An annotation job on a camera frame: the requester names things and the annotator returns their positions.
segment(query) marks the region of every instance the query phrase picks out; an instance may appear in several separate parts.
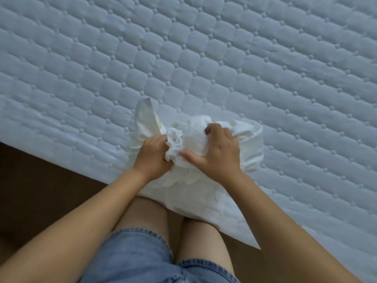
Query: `shorts seam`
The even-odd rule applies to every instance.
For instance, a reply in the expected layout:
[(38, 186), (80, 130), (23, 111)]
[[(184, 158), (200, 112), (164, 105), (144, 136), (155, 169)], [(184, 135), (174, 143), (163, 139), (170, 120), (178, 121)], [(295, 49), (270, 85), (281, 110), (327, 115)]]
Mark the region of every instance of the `shorts seam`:
[(169, 243), (161, 236), (161, 235), (158, 235), (157, 233), (149, 230), (149, 229), (145, 229), (145, 228), (124, 228), (124, 229), (120, 229), (118, 231), (114, 231), (110, 234), (109, 238), (107, 238), (106, 241), (108, 241), (110, 238), (113, 238), (115, 237), (116, 235), (118, 234), (121, 234), (121, 233), (125, 233), (125, 232), (138, 232), (138, 233), (144, 233), (144, 234), (148, 234), (154, 238), (157, 238), (158, 240), (160, 240), (164, 245), (165, 247), (168, 249), (169, 251), (169, 254), (170, 254), (170, 260), (173, 261), (173, 252), (172, 252), (172, 249), (170, 248), (170, 245)]
[(177, 266), (185, 268), (185, 269), (188, 267), (206, 268), (208, 270), (211, 270), (223, 276), (225, 279), (227, 279), (231, 283), (240, 283), (240, 281), (232, 273), (227, 271), (224, 267), (221, 267), (220, 265), (209, 260), (193, 258), (193, 259), (188, 259), (188, 260), (183, 260), (181, 262), (178, 262)]

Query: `crumpled white cloth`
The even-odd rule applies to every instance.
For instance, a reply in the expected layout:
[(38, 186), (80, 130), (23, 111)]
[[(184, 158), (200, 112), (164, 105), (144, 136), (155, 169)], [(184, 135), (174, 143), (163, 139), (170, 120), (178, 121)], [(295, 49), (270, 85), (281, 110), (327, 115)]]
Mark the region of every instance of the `crumpled white cloth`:
[[(143, 141), (154, 135), (167, 134), (169, 149), (165, 153), (167, 161), (172, 160), (174, 166), (151, 185), (155, 187), (172, 186), (179, 183), (190, 185), (207, 177), (195, 166), (179, 155), (182, 150), (188, 150), (205, 156), (208, 149), (208, 139), (204, 132), (212, 119), (209, 116), (193, 116), (187, 121), (175, 122), (166, 128), (154, 113), (152, 102), (149, 98), (141, 99), (135, 110), (135, 132), (132, 134), (129, 146), (129, 163), (131, 167)], [(232, 135), (238, 137), (240, 148), (240, 162), (243, 172), (255, 171), (263, 160), (262, 126), (252, 120), (247, 122), (231, 120), (228, 122), (217, 121), (224, 128), (229, 128)]]

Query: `denim shorts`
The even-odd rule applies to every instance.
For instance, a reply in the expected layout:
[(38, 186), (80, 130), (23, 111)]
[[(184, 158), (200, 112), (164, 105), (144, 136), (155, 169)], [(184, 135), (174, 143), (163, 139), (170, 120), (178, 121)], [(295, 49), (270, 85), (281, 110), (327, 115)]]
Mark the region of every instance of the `denim shorts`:
[(101, 246), (80, 283), (239, 283), (221, 266), (203, 259), (173, 263), (168, 243), (141, 228), (116, 231)]

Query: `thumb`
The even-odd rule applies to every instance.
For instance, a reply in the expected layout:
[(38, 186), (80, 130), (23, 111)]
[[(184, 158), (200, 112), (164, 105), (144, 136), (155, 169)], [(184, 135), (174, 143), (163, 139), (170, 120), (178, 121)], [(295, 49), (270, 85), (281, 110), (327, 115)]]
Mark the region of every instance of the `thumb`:
[(204, 165), (207, 161), (205, 157), (202, 157), (198, 154), (195, 154), (195, 153), (187, 151), (187, 150), (183, 150), (183, 151), (179, 152), (179, 155), (181, 157), (183, 157), (189, 163), (193, 164), (199, 170), (201, 170), (202, 167), (204, 167)]

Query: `wooden floor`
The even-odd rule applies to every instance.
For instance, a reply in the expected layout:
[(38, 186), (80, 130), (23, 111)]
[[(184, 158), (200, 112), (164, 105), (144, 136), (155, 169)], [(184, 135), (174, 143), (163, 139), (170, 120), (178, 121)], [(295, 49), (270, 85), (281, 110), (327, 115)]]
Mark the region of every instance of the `wooden floor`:
[[(0, 143), (0, 263), (105, 184)], [(169, 214), (177, 248), (182, 217)], [(241, 282), (270, 283), (261, 251), (223, 235)]]

